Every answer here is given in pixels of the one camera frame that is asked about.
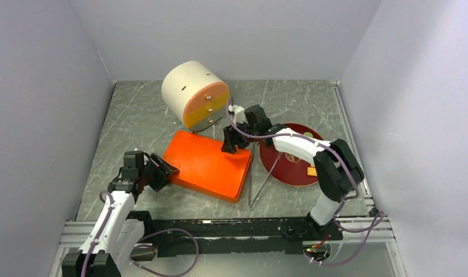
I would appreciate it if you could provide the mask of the orange tin lid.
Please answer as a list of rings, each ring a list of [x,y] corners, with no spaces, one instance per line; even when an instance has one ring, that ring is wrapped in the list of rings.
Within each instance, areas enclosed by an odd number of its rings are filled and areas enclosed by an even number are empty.
[[[212,138],[176,132],[163,155],[179,170],[171,182],[229,203],[239,202],[252,154],[248,149],[224,153],[221,146]]]

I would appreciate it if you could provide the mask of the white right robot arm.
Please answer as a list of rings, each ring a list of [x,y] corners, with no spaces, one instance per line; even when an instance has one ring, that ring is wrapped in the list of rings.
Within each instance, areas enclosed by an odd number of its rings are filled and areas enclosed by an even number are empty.
[[[222,152],[235,154],[251,143],[264,144],[281,154],[289,154],[314,166],[321,195],[308,213],[306,232],[313,239],[328,233],[328,224],[351,197],[359,196],[364,172],[348,143],[342,139],[319,140],[284,124],[273,124],[260,105],[247,109],[226,104],[229,125],[223,129]]]

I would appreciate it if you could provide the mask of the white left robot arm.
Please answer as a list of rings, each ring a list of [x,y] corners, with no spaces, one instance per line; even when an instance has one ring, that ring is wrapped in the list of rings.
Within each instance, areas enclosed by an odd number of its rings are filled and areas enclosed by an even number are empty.
[[[155,153],[127,151],[118,175],[99,193],[104,207],[92,231],[76,253],[62,260],[63,276],[121,276],[137,242],[154,234],[147,211],[134,211],[146,186],[162,190],[179,170]]]

